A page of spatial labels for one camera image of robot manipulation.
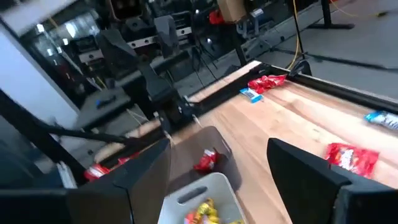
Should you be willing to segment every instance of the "white plastic bin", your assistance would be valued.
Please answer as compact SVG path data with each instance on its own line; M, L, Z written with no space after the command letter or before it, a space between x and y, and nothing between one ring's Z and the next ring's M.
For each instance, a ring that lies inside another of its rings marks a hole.
M246 217L224 174L209 174L164 198L158 224L183 223L187 213L196 210L206 198L212 198L221 223L243 220Z

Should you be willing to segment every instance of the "red snack bag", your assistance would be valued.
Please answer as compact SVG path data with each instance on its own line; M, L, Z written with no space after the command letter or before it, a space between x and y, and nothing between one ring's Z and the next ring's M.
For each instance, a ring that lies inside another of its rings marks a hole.
M338 165L370 179L374 165L379 159L379 152L342 143L332 143L327 147L325 159L330 164Z
M261 78L257 78L255 80L251 80L248 83L248 87L258 94L264 93L266 90L271 88L281 86L285 80L287 75L269 75L268 77L263 75Z
M95 164L85 171L84 176L89 181L93 181L93 180L99 179L100 177L102 177L105 174L108 174L109 172L110 172L110 170L108 168L103 167L99 164Z
M205 153L200 159L199 163L194 165L193 168L197 171L211 172L217 162L218 152L205 149Z

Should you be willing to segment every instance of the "wooden tabletop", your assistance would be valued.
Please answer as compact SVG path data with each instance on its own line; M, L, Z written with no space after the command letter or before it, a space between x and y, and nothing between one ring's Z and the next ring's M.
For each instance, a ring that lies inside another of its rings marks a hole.
M190 100L200 101L247 73L252 62L218 81ZM345 142L380 152L374 180L398 188L398 138L386 128L363 119L370 109L311 90L291 82L264 93L264 101L252 104L243 95L199 118L202 126L215 126L233 151L242 177L238 199L250 223L291 223L272 180L267 161L268 139L279 138L314 155L323 157L332 142ZM159 126L145 124L130 133L138 136ZM173 136L183 141L200 129L193 124ZM96 157L100 160L120 148L108 145Z

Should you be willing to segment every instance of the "snack package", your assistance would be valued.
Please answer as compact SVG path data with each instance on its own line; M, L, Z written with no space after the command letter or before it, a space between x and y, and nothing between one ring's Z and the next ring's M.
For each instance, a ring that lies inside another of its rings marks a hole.
M255 92L254 90L250 89L250 88L244 88L242 90L240 90L240 92L247 96L250 99L251 103L256 103L260 100L262 100L262 95L259 95L257 92Z
M185 216L184 224L218 224L220 219L217 213L213 199L208 198L195 212L190 212Z
M200 172L211 172L217 162L218 152L205 149L203 157L193 168Z
M89 167L85 173L84 176L89 180L89 181L93 181L96 179L99 179L100 177L102 177L105 174L108 174L110 172L110 170L106 167L103 167L99 164L95 164L91 167Z
M118 164L116 166L112 167L112 169L108 169L108 168L103 167L103 166L101 166L99 164L92 165L90 168L88 168L85 171L84 176L86 177L86 179L88 179L88 181L93 181L93 180L99 179L103 175L108 174L112 170L114 170L114 169L118 168L119 166L125 164L130 159L136 158L138 155L139 155L139 152L134 153L130 157L119 158L118 159Z
M398 116L385 111L375 111L365 116L370 123L381 124L389 129L398 129Z
M379 152L348 144L332 143L327 147L325 159L330 164L370 179L374 165L379 159Z
M248 87L258 94L263 94L266 90L281 86L285 82L286 76L287 75L263 75L261 78L251 80L248 83Z

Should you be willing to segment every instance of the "wall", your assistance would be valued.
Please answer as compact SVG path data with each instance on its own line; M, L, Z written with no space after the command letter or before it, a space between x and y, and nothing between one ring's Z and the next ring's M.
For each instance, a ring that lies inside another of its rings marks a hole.
M3 20L17 35L26 33L76 0L29 0L1 14Z
M36 117L71 128L78 109L3 26L0 49L1 90Z

